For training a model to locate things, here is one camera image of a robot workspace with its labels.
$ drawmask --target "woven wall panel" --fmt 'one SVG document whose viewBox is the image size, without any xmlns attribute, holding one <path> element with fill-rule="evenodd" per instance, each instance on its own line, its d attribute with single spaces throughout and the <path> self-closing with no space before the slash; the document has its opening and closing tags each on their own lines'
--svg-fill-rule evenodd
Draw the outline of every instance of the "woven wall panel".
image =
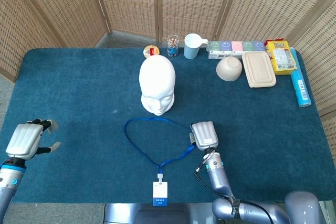
<svg viewBox="0 0 336 224">
<path fill-rule="evenodd" d="M 294 46 L 305 60 L 318 110 L 336 105 L 336 1 Z"/>
<path fill-rule="evenodd" d="M 155 37 L 154 0 L 103 0 L 112 29 Z"/>
<path fill-rule="evenodd" d="M 223 0 L 162 0 L 163 38 L 197 33 L 211 39 Z"/>
<path fill-rule="evenodd" d="M 0 72 L 15 81 L 28 50 L 54 47 L 57 43 L 24 0 L 0 0 L 0 6 Z"/>
<path fill-rule="evenodd" d="M 322 121 L 322 124 L 328 139 L 331 155 L 336 166 L 336 116 Z"/>
<path fill-rule="evenodd" d="M 96 0 L 35 0 L 69 47 L 91 47 L 106 33 Z"/>
<path fill-rule="evenodd" d="M 318 0 L 233 0 L 221 39 L 286 38 Z"/>
</svg>

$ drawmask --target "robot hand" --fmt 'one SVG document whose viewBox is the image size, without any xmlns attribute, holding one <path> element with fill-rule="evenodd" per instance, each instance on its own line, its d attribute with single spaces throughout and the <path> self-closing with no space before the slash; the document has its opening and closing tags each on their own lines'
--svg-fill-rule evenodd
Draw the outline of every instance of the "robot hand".
<svg viewBox="0 0 336 224">
<path fill-rule="evenodd" d="M 36 154 L 53 152 L 61 145 L 61 142 L 56 142 L 51 147 L 39 147 L 44 131 L 52 133 L 56 129 L 58 125 L 55 121 L 41 119 L 16 127 L 6 149 L 9 158 L 0 167 L 0 224 L 26 171 L 26 160 Z"/>
<path fill-rule="evenodd" d="M 260 224 L 325 224 L 317 198 L 307 191 L 294 191 L 285 199 L 287 213 L 275 204 L 236 199 L 231 191 L 220 154 L 216 152 L 218 138 L 213 122 L 191 125 L 198 149 L 204 152 L 203 162 L 196 169 L 195 177 L 210 191 L 221 198 L 213 202 L 213 214 L 219 219 L 241 219 Z M 206 166 L 212 189 L 198 176 Z"/>
<path fill-rule="evenodd" d="M 56 142 L 51 147 L 39 147 L 41 136 L 46 129 L 52 133 L 58 129 L 58 125 L 54 120 L 41 121 L 41 119 L 19 124 L 7 146 L 6 153 L 9 157 L 29 160 L 35 154 L 55 151 L 61 142 Z"/>
</svg>

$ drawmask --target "small packet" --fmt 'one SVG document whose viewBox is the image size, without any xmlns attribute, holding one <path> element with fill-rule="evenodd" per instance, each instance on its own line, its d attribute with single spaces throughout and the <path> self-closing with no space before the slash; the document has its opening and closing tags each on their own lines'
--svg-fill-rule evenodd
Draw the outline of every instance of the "small packet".
<svg viewBox="0 0 336 224">
<path fill-rule="evenodd" d="M 265 50 L 272 62 L 275 74 L 290 74 L 297 69 L 296 62 L 290 52 L 287 41 L 283 39 L 266 40 Z"/>
</svg>

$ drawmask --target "plastic lid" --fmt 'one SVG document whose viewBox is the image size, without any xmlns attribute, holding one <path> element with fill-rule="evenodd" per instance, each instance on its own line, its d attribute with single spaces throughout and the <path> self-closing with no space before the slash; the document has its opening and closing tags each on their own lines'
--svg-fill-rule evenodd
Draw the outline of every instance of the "plastic lid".
<svg viewBox="0 0 336 224">
<path fill-rule="evenodd" d="M 251 88 L 272 87 L 277 83 L 271 60 L 266 52 L 245 52 L 243 63 Z"/>
<path fill-rule="evenodd" d="M 154 45 L 146 46 L 145 49 L 143 50 L 143 55 L 145 56 L 146 59 L 149 56 L 159 55 L 159 54 L 160 54 L 160 50 L 158 49 L 158 47 Z"/>
</svg>

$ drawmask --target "table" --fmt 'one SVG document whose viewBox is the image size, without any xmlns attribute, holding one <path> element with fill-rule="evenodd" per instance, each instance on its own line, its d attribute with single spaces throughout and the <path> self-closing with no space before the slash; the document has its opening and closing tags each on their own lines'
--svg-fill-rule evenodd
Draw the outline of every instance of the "table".
<svg viewBox="0 0 336 224">
<path fill-rule="evenodd" d="M 0 133 L 2 158 L 18 123 L 54 119 L 59 130 L 41 146 L 62 141 L 54 153 L 26 163 L 16 202 L 150 203 L 157 169 L 124 136 L 124 123 L 153 116 L 141 105 L 138 82 L 142 48 L 46 48 L 24 57 Z M 248 86 L 245 73 L 225 82 L 217 60 L 201 49 L 194 60 L 180 55 L 175 102 L 163 117 L 189 126 L 213 121 L 233 193 L 247 200 L 281 201 L 293 190 L 319 200 L 336 197 L 335 169 L 314 101 L 299 108 L 289 76 L 272 88 Z M 312 93 L 303 67 L 309 95 Z M 158 163 L 188 147 L 188 132 L 160 122 L 136 122 L 129 134 Z M 194 177 L 203 153 L 197 149 L 164 168 L 169 202 L 212 202 Z M 200 176 L 209 183 L 205 169 Z"/>
</svg>

